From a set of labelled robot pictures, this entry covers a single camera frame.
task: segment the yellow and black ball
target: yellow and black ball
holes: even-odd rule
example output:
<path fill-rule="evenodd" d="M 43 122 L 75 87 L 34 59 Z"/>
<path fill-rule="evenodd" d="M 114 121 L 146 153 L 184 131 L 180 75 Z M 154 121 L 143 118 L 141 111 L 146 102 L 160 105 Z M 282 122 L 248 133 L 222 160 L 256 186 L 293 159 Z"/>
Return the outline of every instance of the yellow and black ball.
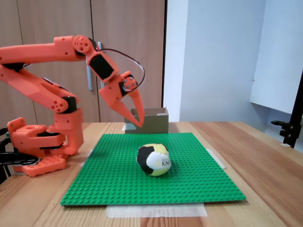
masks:
<path fill-rule="evenodd" d="M 169 151 L 163 144 L 146 144 L 138 149 L 137 163 L 145 173 L 160 176 L 171 166 Z"/>

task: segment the green baseplate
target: green baseplate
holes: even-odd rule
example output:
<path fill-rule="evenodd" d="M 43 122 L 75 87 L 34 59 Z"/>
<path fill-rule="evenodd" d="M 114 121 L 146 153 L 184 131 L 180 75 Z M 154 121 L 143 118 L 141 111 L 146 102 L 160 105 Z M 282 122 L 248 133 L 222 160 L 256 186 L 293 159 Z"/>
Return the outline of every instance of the green baseplate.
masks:
<path fill-rule="evenodd" d="M 146 175 L 137 150 L 162 143 L 170 170 Z M 130 205 L 246 199 L 192 133 L 105 134 L 68 189 L 61 205 Z"/>

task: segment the cabinet door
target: cabinet door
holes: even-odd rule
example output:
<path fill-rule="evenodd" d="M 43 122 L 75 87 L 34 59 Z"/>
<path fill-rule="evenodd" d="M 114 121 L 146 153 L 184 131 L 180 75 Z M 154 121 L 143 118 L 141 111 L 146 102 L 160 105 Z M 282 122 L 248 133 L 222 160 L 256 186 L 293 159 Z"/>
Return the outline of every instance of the cabinet door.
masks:
<path fill-rule="evenodd" d="M 0 21 L 0 47 L 22 45 L 16 1 L 0 1 Z M 25 117 L 27 124 L 36 124 L 32 100 L 2 81 L 0 97 L 0 128 L 6 127 L 9 121 L 18 117 Z"/>
<path fill-rule="evenodd" d="M 94 40 L 131 56 L 145 68 L 140 87 L 144 107 L 161 107 L 164 7 L 165 0 L 91 0 Z M 130 98 L 123 101 L 133 107 Z M 124 121 L 101 97 L 99 106 L 101 122 Z"/>
<path fill-rule="evenodd" d="M 18 0 L 23 44 L 52 43 L 56 36 L 92 37 L 90 0 Z M 84 122 L 99 122 L 96 76 L 88 88 L 85 61 L 33 64 L 28 70 L 62 85 L 80 99 Z M 53 112 L 34 103 L 38 124 L 53 124 Z"/>

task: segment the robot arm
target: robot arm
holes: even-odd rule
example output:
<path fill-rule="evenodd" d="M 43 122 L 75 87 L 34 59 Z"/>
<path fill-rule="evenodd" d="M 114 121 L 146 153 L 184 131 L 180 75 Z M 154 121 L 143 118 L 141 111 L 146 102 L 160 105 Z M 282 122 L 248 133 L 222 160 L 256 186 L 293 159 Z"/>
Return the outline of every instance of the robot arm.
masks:
<path fill-rule="evenodd" d="M 0 80 L 11 85 L 35 102 L 53 110 L 55 113 L 65 113 L 69 103 L 64 97 L 75 97 L 58 84 L 38 78 L 23 68 L 24 64 L 48 61 L 84 61 L 107 85 L 99 90 L 111 109 L 142 127 L 144 108 L 141 102 L 137 83 L 131 72 L 119 74 L 119 69 L 105 53 L 100 52 L 96 43 L 85 36 L 78 35 L 54 38 L 52 44 L 31 44 L 0 48 Z M 129 95 L 139 113 L 139 121 L 122 103 L 123 96 Z"/>

